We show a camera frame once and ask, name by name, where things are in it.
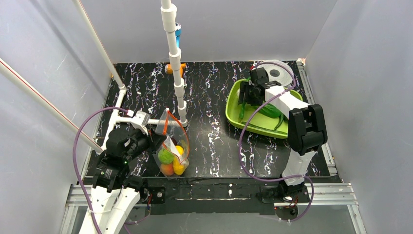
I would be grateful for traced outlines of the light green lime toy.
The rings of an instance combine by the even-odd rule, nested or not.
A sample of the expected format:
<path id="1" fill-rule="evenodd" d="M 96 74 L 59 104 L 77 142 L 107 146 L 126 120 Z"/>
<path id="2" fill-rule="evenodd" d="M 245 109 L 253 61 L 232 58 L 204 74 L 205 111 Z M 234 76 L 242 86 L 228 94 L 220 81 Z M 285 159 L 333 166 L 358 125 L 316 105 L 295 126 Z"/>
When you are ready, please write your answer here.
<path id="1" fill-rule="evenodd" d="M 174 161 L 175 154 L 171 153 L 166 149 L 161 149 L 158 153 L 158 160 L 161 164 L 171 164 Z"/>

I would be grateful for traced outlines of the clear zip top bag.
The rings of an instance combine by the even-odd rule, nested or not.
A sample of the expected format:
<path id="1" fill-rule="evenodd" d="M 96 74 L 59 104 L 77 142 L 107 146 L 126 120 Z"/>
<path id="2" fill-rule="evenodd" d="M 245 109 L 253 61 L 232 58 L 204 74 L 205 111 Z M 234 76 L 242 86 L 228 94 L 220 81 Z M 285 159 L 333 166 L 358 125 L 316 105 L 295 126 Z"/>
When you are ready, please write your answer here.
<path id="1" fill-rule="evenodd" d="M 160 119 L 157 121 L 155 132 L 158 134 L 163 134 L 167 136 L 167 139 L 162 143 L 161 147 L 157 150 L 154 156 L 154 159 L 158 167 L 160 168 L 161 163 L 158 160 L 157 153 L 161 149 L 166 149 L 170 151 L 171 153 L 175 154 L 175 157 L 179 157 L 179 160 L 181 162 L 186 160 L 188 164 L 187 166 L 188 168 L 189 167 L 188 156 L 189 156 L 189 151 L 190 151 L 188 136 L 181 122 L 169 111 L 168 108 L 164 110 Z M 177 141 L 178 145 L 183 147 L 184 153 L 182 154 L 182 156 L 179 156 L 178 150 L 176 149 L 176 146 L 172 143 L 171 138 L 174 138 Z M 174 174 L 172 176 L 166 176 L 166 177 L 172 178 L 172 177 L 179 177 L 182 175 Z"/>

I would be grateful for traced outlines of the peach toy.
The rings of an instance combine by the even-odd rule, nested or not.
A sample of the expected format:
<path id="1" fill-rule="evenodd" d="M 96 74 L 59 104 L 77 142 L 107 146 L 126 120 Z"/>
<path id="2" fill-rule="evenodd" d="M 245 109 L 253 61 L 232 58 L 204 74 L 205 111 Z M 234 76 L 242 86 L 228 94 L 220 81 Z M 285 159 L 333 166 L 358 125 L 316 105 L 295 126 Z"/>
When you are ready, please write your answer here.
<path id="1" fill-rule="evenodd" d="M 161 164 L 160 171 L 163 173 L 164 176 L 172 176 L 175 174 L 173 164 Z"/>

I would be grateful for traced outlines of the yellow banana toy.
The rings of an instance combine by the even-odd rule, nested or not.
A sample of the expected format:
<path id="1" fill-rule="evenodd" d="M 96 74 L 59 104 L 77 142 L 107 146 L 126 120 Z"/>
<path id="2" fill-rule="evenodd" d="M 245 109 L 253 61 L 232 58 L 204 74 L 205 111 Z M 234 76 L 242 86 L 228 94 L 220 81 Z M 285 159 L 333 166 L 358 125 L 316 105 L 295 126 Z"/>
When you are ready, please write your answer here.
<path id="1" fill-rule="evenodd" d="M 177 145 L 176 149 L 178 150 L 179 156 L 182 156 L 182 154 L 184 153 L 183 147 Z M 184 173 L 184 171 L 186 170 L 186 168 L 188 166 L 187 161 L 184 160 L 183 162 L 181 162 L 179 160 L 179 157 L 174 158 L 174 161 L 173 161 L 172 165 L 173 165 L 174 173 L 176 175 L 179 175 L 179 176 Z"/>

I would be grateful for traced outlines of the dark red plum toy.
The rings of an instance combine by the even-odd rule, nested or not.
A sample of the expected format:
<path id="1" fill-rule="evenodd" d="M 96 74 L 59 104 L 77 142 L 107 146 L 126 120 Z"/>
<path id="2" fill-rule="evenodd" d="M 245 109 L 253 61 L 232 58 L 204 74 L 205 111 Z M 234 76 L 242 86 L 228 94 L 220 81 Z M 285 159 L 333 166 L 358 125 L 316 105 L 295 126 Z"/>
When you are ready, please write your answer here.
<path id="1" fill-rule="evenodd" d="M 175 146 L 178 145 L 177 141 L 176 141 L 174 138 L 171 138 L 171 141 L 172 141 L 172 143 L 173 143 Z"/>

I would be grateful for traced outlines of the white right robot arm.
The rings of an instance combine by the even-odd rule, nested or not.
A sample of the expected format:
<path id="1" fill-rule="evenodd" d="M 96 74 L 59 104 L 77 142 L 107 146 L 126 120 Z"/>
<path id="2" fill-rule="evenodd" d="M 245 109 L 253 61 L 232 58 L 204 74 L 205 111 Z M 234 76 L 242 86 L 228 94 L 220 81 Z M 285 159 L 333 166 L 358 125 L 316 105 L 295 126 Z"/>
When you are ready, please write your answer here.
<path id="1" fill-rule="evenodd" d="M 254 68 L 250 79 L 240 85 L 240 104 L 255 106 L 256 110 L 246 122 L 249 125 L 255 115 L 266 105 L 277 108 L 287 119 L 287 142 L 291 148 L 285 170 L 277 181 L 286 187 L 297 187 L 304 182 L 312 157 L 327 142 L 323 108 L 308 104 L 290 93 L 276 81 L 270 81 L 264 68 Z"/>

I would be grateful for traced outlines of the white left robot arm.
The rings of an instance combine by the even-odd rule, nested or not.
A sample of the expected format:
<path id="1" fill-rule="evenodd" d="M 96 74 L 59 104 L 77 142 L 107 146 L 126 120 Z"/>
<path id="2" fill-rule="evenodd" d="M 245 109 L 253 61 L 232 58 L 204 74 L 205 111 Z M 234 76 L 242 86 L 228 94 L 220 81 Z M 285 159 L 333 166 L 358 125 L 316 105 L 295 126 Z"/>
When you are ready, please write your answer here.
<path id="1" fill-rule="evenodd" d="M 106 150 L 98 158 L 88 212 L 80 228 L 81 234 L 117 234 L 132 208 L 141 198 L 145 179 L 132 176 L 129 163 L 143 153 L 155 154 L 166 136 L 149 128 L 114 129 L 109 133 Z"/>

